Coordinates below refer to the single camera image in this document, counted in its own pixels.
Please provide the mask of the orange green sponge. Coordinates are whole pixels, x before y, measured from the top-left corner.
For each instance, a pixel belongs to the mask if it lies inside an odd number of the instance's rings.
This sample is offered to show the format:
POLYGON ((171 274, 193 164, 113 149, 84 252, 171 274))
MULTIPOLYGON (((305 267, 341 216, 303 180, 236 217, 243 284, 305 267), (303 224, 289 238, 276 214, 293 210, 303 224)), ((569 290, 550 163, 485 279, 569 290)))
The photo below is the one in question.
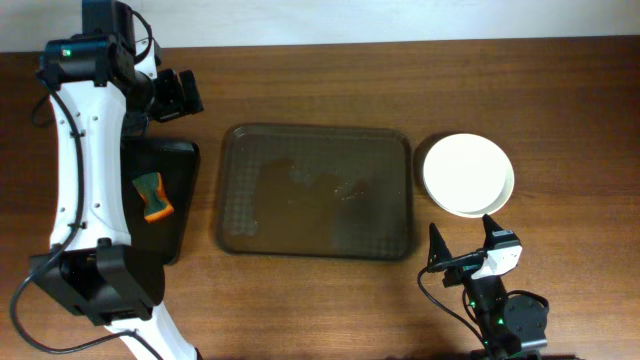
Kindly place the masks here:
POLYGON ((158 222, 174 213, 159 172, 140 175, 132 183, 144 202, 144 219, 147 223, 158 222))

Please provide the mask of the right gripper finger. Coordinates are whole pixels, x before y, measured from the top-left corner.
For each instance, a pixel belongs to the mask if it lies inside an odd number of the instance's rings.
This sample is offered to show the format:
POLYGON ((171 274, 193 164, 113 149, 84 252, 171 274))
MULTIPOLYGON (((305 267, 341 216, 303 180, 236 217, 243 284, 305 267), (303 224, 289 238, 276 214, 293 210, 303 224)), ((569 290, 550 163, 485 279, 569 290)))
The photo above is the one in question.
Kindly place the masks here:
POLYGON ((497 244, 511 240, 511 231, 503 229, 488 214, 484 214, 482 222, 485 231, 484 248, 494 248, 497 244))
POLYGON ((429 242, 428 265, 442 265, 452 259, 452 255, 435 223, 429 225, 429 242))

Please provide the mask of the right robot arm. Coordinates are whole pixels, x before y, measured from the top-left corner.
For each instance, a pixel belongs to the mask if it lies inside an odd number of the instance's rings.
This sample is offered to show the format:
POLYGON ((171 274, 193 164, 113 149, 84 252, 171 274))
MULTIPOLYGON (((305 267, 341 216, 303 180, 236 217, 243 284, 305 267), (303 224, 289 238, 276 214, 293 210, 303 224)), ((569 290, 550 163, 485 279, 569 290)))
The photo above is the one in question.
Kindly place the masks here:
POLYGON ((545 334, 549 301, 525 290, 508 291, 502 277, 514 270, 523 251, 520 239, 498 225, 489 215, 482 217, 483 246, 474 252, 453 256, 435 224, 429 226, 429 254, 417 283, 426 287, 426 273, 443 273, 443 286, 461 286, 466 318, 450 310, 431 294, 426 297, 445 313, 465 325, 478 338, 482 348, 470 354, 473 359, 540 359, 548 345, 545 334))

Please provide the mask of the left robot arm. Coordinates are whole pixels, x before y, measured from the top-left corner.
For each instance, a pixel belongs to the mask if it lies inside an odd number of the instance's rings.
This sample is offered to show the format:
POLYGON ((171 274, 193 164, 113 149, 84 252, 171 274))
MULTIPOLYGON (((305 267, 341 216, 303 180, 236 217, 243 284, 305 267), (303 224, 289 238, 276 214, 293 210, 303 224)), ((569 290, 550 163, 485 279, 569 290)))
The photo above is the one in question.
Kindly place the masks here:
POLYGON ((58 200, 30 281, 139 359, 198 358, 165 306, 164 269, 179 253, 199 153, 144 135, 202 110, 193 74, 162 69, 152 38, 109 34, 50 42, 38 77, 56 120, 58 200))

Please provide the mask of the cream plate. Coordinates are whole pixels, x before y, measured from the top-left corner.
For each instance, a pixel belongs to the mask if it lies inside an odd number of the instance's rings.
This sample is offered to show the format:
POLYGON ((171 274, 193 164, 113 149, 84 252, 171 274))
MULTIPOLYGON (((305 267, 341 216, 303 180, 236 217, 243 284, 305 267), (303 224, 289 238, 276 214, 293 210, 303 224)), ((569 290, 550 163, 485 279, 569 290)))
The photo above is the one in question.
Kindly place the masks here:
POLYGON ((434 203, 464 218, 496 213, 515 187, 514 168, 506 152, 470 133, 437 140, 422 157, 419 175, 434 203))

